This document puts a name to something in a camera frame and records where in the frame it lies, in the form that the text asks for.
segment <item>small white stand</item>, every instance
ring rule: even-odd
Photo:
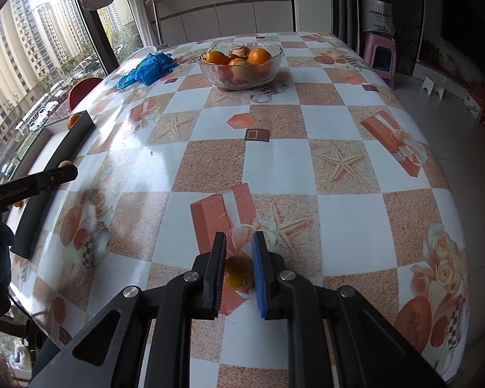
[[[431,95],[431,92],[433,92],[433,89],[435,89],[435,92],[438,93],[438,97],[440,100],[442,100],[442,97],[444,95],[444,90],[445,90],[445,79],[442,82],[442,84],[436,84],[433,80],[431,80],[428,76],[424,79],[424,82],[422,83],[422,89],[425,89],[428,91],[428,95]]]
[[[422,83],[422,89],[427,90],[428,94],[431,95],[434,85],[435,85],[435,82],[431,80],[428,76],[426,76],[426,78],[424,79],[424,82]]]

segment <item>tray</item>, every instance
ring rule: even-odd
[[[74,126],[68,130],[67,119],[61,118],[41,129],[19,163],[12,179],[47,171],[58,167],[64,160],[75,159],[75,154],[87,140],[93,128],[93,120],[87,111],[83,111]],[[32,257],[56,191],[57,189],[44,191],[31,197],[24,207],[11,208],[7,224],[15,234],[15,242],[11,247],[12,253],[26,259]]]

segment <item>cabinet door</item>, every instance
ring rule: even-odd
[[[183,22],[188,42],[221,37],[214,7],[182,14],[181,21]]]
[[[253,3],[257,33],[293,32],[293,9],[290,1]]]
[[[221,36],[257,33],[252,3],[220,5],[216,12]]]
[[[163,42],[168,46],[187,43],[187,36],[185,35],[180,16],[162,20],[160,25],[162,27]]]

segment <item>white bag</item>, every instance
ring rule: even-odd
[[[393,37],[392,5],[379,0],[363,1],[363,32],[386,33]]]

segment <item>pink stool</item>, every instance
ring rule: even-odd
[[[365,63],[372,67],[377,75],[393,88],[397,64],[395,41],[368,32],[366,33],[365,43]]]

